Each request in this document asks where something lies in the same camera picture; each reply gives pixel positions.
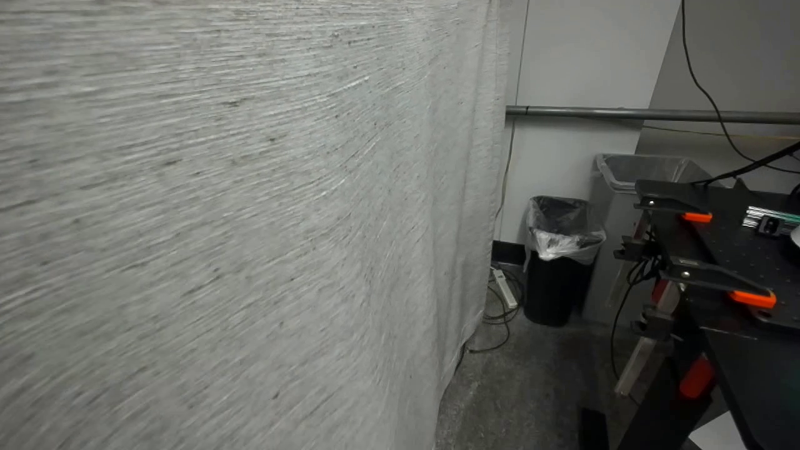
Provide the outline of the white fabric curtain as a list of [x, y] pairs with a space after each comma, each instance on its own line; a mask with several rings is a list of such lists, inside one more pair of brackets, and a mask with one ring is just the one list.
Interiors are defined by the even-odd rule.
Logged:
[[509, 0], [0, 0], [0, 450], [434, 450]]

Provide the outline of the white power strip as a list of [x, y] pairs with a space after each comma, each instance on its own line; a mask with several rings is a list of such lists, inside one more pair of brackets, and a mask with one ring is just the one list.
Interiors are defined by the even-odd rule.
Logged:
[[493, 281], [494, 281], [494, 286], [498, 286], [498, 289], [501, 289], [503, 302], [506, 302], [509, 311], [514, 311], [514, 307], [518, 307], [518, 297], [514, 297], [514, 293], [513, 293], [506, 272], [498, 271], [498, 267], [491, 267], [491, 274], [493, 274]]

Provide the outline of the black trash bin with liner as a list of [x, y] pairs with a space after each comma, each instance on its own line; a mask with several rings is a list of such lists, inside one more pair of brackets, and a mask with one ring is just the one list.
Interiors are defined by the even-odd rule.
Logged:
[[563, 327], [584, 299], [604, 231], [578, 197], [531, 199], [526, 217], [526, 318]]

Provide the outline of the grey recycling bin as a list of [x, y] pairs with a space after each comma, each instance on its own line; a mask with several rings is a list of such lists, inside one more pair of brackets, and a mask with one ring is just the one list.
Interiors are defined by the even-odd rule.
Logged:
[[598, 154], [592, 161], [591, 204], [592, 221], [604, 231], [604, 242], [582, 302], [582, 318], [587, 322], [609, 326], [623, 299], [631, 262], [618, 259], [614, 253], [623, 248], [623, 238], [638, 231], [641, 211], [636, 208], [636, 182], [692, 182], [702, 177], [704, 171], [687, 158]]

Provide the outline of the black orange clamp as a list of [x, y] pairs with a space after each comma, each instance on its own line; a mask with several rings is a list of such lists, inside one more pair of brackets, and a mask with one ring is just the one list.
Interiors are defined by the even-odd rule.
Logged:
[[632, 262], [653, 259], [666, 281], [724, 293], [731, 302], [751, 311], [773, 313], [777, 307], [773, 287], [712, 262], [708, 253], [692, 242], [679, 244], [678, 239], [624, 238], [614, 257]]
[[669, 213], [678, 216], [683, 223], [692, 224], [711, 224], [716, 216], [702, 204], [691, 204], [687, 199], [678, 197], [641, 197], [641, 208], [649, 213]]

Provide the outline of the black optical breadboard table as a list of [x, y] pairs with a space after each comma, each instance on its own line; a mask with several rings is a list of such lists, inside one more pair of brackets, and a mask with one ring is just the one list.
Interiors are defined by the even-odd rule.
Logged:
[[653, 259], [638, 259], [656, 296], [614, 383], [632, 414], [612, 424], [604, 412], [584, 411], [579, 450], [683, 450], [716, 401], [731, 411], [744, 450], [800, 450], [798, 199], [739, 182], [643, 179], [636, 192], [638, 208], [641, 197], [678, 197], [716, 221], [692, 224], [641, 208], [631, 238], [701, 244], [712, 262], [773, 287], [777, 307], [751, 311], [724, 293], [666, 281]]

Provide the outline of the grey wall rail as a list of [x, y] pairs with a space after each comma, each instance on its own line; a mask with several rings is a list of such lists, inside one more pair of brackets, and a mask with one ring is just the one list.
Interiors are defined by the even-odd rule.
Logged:
[[561, 119], [661, 119], [661, 123], [739, 123], [739, 124], [800, 124], [798, 112], [708, 112], [708, 109], [649, 109], [649, 108], [558, 108], [508, 106], [508, 117]]

